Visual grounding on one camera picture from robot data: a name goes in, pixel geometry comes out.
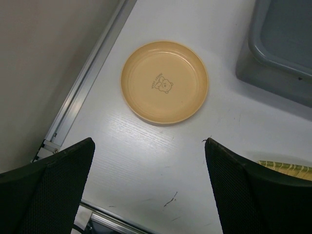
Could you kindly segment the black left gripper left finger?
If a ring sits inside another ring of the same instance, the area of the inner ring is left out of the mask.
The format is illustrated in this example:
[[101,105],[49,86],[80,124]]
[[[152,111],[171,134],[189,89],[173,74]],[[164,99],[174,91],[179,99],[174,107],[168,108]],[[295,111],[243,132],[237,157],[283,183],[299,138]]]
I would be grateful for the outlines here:
[[69,234],[92,165],[89,137],[0,175],[2,234]]

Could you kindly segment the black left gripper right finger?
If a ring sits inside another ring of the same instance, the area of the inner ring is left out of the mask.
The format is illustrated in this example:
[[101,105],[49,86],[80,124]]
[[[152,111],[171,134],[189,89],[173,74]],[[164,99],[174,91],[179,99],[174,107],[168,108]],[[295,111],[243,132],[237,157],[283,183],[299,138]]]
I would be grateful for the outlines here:
[[225,234],[310,234],[312,183],[244,158],[212,138],[205,157]]

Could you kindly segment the woven bamboo basket tray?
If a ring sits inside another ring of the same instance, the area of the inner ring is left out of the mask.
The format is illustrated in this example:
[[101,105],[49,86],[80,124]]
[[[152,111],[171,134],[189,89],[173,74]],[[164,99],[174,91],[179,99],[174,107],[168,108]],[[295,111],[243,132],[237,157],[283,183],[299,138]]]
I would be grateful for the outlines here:
[[308,166],[263,160],[259,160],[257,163],[288,176],[312,181],[312,168]]

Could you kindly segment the yellow bear plate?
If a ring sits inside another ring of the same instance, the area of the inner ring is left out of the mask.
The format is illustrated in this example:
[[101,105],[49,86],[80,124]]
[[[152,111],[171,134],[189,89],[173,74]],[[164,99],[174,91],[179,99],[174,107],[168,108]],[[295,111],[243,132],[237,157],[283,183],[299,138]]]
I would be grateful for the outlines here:
[[193,116],[209,90],[201,58],[173,41],[153,41],[137,48],[120,74],[122,96],[141,119],[170,125]]

